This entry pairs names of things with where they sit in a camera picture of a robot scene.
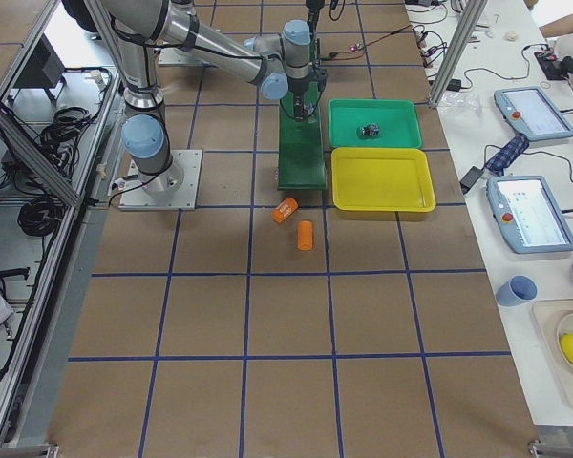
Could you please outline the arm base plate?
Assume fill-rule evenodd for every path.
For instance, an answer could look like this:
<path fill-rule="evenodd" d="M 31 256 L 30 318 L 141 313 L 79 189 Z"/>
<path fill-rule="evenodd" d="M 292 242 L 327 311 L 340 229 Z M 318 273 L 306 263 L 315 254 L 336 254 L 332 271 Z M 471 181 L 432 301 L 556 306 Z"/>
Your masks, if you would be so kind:
<path fill-rule="evenodd" d="M 191 211 L 196 208 L 202 168 L 202 150 L 172 150 L 170 168 L 158 177 L 140 176 L 131 159 L 128 175 L 117 189 L 123 211 Z"/>

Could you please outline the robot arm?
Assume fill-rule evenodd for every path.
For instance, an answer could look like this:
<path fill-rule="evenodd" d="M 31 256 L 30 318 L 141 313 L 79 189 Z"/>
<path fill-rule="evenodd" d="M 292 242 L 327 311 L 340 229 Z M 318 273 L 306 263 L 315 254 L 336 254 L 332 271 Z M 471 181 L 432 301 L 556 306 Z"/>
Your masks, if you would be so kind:
<path fill-rule="evenodd" d="M 130 105 L 138 110 L 153 105 L 158 92 L 153 64 L 222 69 L 280 105 L 279 189 L 326 189 L 319 103 L 327 72 L 316 33 L 323 2 L 308 1 L 307 18 L 243 43 L 204 24 L 191 1 L 104 1 L 101 6 L 119 45 Z"/>

